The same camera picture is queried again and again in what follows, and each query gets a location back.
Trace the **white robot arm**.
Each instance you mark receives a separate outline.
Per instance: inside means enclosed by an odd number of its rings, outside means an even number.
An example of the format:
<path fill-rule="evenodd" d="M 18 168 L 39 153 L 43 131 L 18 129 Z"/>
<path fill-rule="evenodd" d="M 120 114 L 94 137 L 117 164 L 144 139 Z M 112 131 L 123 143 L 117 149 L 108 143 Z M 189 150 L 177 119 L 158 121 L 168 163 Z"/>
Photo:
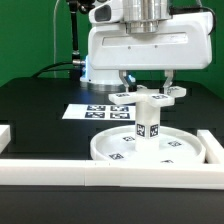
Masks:
<path fill-rule="evenodd" d="M 212 61 L 214 12 L 171 0 L 106 0 L 89 12 L 92 28 L 81 85 L 116 91 L 135 82 L 135 70 L 204 69 Z"/>

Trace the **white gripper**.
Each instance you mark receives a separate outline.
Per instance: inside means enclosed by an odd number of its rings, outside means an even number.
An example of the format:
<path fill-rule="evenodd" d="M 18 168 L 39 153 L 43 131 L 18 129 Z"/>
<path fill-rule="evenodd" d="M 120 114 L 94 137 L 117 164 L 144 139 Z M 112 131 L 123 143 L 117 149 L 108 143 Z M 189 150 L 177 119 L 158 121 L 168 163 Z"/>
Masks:
<path fill-rule="evenodd" d="M 88 40 L 88 62 L 95 69 L 120 70 L 119 78 L 129 92 L 125 70 L 165 70 L 162 93 L 172 86 L 174 71 L 203 69 L 212 61 L 208 12 L 175 15 L 159 23 L 155 33 L 128 34 L 122 23 L 96 26 Z"/>

